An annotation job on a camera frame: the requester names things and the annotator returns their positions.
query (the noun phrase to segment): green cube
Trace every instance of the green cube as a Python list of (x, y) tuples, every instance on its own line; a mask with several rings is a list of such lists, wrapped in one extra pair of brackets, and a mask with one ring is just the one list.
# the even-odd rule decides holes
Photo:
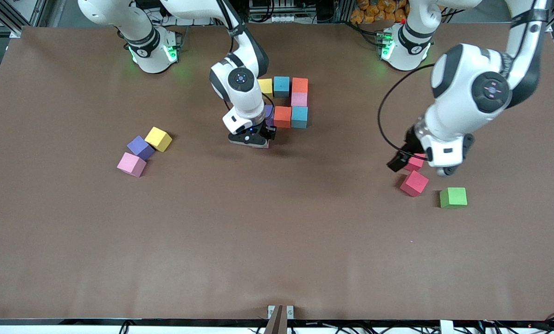
[(461, 209), (466, 207), (466, 189), (446, 188), (440, 192), (440, 207), (443, 209)]

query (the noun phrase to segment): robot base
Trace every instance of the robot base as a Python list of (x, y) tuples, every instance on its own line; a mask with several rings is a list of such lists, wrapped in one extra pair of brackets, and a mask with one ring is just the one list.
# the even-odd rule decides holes
[(380, 51), (381, 59), (387, 61), (391, 66), (397, 70), (410, 71), (419, 66), (421, 61), (427, 57), (427, 51), (430, 49), (428, 44), (419, 53), (412, 55), (405, 47), (403, 47), (395, 38), (399, 35), (399, 29), (402, 27), (401, 23), (395, 23), (392, 27), (384, 30), (382, 42), (387, 44)]
[(160, 33), (161, 41), (158, 47), (151, 51), (149, 57), (140, 57), (129, 49), (133, 55), (133, 62), (141, 67), (141, 70), (151, 74), (163, 72), (173, 63), (177, 63), (182, 43), (182, 34), (171, 32), (164, 27), (156, 27), (155, 29)]

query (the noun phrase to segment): green led light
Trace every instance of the green led light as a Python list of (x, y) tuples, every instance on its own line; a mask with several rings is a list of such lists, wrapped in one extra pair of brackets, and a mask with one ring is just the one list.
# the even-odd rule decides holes
[(432, 45), (431, 43), (427, 44), (427, 46), (425, 47), (425, 50), (424, 50), (424, 56), (421, 57), (421, 60), (424, 60), (427, 57), (427, 51), (430, 49), (431, 45)]
[(133, 62), (137, 63), (137, 58), (135, 58), (135, 54), (133, 53), (133, 49), (131, 49), (129, 47), (129, 51), (130, 51), (131, 56), (133, 56)]
[(389, 59), (393, 49), (394, 49), (394, 40), (391, 40), (390, 43), (382, 49), (382, 58)]
[(177, 59), (178, 59), (178, 56), (176, 54), (176, 50), (174, 49), (173, 46), (171, 47), (167, 47), (164, 45), (164, 51), (167, 55), (167, 59), (170, 61), (170, 62), (175, 62)]

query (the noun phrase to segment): orange cube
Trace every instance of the orange cube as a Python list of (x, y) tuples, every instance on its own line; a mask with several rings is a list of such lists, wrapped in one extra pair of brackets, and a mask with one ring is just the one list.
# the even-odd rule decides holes
[(291, 127), (291, 107), (275, 107), (275, 115), (273, 116), (273, 123), (278, 128), (290, 128)]
[(292, 78), (291, 79), (291, 92), (292, 93), (308, 93), (308, 79), (306, 79), (306, 78)]

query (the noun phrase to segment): blue cube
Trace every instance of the blue cube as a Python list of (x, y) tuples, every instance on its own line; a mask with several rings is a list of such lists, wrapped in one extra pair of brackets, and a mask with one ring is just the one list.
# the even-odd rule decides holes
[(273, 96), (290, 97), (290, 77), (275, 77), (273, 79)]
[(129, 142), (127, 147), (131, 152), (133, 152), (134, 155), (143, 160), (149, 159), (149, 157), (155, 152), (154, 148), (152, 148), (140, 135), (135, 137), (133, 141)]
[(267, 104), (264, 106), (264, 120), (267, 123), (269, 127), (274, 127), (275, 123), (273, 122), (273, 106), (271, 104)]
[(291, 127), (298, 129), (308, 127), (308, 107), (291, 107)]

